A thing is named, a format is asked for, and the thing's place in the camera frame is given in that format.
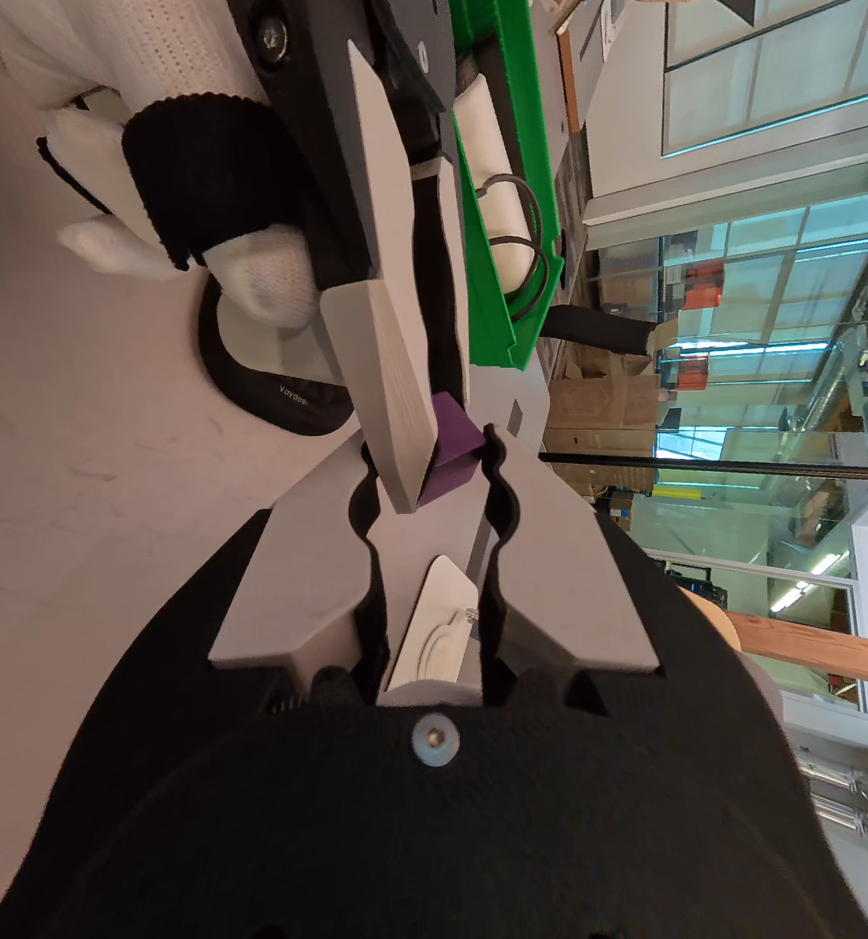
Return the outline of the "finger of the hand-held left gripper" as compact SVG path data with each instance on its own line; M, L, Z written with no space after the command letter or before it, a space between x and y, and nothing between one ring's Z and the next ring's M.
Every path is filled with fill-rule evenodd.
M378 269L326 290L320 309L380 480L399 514L418 507L436 449L428 344L413 263L410 170L381 79L347 42Z
M432 393L450 393L467 408L470 396L469 298L464 220L456 171L446 156L411 167L413 265Z

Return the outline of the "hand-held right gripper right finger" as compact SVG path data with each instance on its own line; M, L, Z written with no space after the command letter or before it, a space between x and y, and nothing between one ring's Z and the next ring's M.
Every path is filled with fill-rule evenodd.
M487 425L485 517L497 542L479 601L482 698L504 704L539 671L649 675L659 659L594 510L502 426Z

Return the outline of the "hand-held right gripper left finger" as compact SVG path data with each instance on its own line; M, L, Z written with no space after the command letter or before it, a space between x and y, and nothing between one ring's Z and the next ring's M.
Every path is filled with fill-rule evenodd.
M325 667L378 698L391 658L377 549L378 474L346 440L276 499L208 659L219 669L283 669L297 694Z

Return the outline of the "purple cube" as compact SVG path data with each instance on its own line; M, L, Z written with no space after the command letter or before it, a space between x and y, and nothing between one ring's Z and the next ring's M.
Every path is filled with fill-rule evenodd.
M450 393L434 394L432 403L438 442L417 502L419 508L465 486L475 475L486 445L483 431Z

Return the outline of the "person's left hand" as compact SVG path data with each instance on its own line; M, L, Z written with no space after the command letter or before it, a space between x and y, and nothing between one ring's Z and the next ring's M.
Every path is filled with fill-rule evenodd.
M203 266L258 321L315 317L295 149L226 2L0 2L0 69L45 114L54 170L103 213L60 236L91 268Z

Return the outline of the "white roll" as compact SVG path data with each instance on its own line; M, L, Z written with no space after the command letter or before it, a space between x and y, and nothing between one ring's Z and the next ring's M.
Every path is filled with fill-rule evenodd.
M536 255L530 243L490 243L490 251L503 295L519 290L531 278Z
M504 143L487 77L478 74L454 101L453 114L473 187L510 174L511 163Z
M513 181L492 181L477 190L476 195L489 241L507 237L531 238L519 190Z

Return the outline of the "black cushion pad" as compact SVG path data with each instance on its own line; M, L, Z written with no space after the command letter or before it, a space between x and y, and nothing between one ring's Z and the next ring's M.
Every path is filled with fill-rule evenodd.
M224 343L224 301L217 281L205 282L196 321L198 356L212 385L253 417L301 437L324 437L355 409L346 388L248 367Z

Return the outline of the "green plastic bin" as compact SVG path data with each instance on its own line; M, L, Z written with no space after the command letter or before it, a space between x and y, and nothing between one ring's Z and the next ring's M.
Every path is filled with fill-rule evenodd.
M526 221L541 219L540 250L531 278L514 293L503 295L478 207L476 189L456 129L460 186L465 224L470 362L477 366L524 369L534 351L545 316L564 271L556 241L561 235L554 177L545 133L545 116L529 4L520 2L450 2L457 54L482 50L498 60L487 83L494 105L507 104L508 117L498 119L512 140L505 143L511 175L528 186L535 206Z

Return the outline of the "dark board on white stand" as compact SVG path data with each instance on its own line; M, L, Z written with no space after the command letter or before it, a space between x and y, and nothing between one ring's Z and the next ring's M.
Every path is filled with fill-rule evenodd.
M698 613L733 650L745 672L784 731L784 702L769 673L744 652L731 617L722 608L670 579ZM437 705L479 706L483 679L479 640L473 638L479 613L474 583L446 556L436 557L425 576L396 657L392 676L377 706L405 708Z

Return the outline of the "black office chair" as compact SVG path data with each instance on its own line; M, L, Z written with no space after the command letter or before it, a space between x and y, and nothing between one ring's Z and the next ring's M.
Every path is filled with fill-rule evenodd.
M658 327L596 307L560 303L549 307L539 336L619 355L650 356Z

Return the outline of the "black floor lamp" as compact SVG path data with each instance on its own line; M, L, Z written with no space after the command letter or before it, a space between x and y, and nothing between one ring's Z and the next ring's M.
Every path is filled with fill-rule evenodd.
M868 483L868 467L822 465L794 462L755 462L682 459L663 456L633 456L569 452L540 452L540 460L549 464L672 470L701 473L739 473L781 477L835 479Z

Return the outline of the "large cardboard box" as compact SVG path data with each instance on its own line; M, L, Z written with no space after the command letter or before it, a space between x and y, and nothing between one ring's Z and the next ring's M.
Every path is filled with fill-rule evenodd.
M653 455L662 389L650 360L608 355L587 375L569 361L548 393L545 452Z

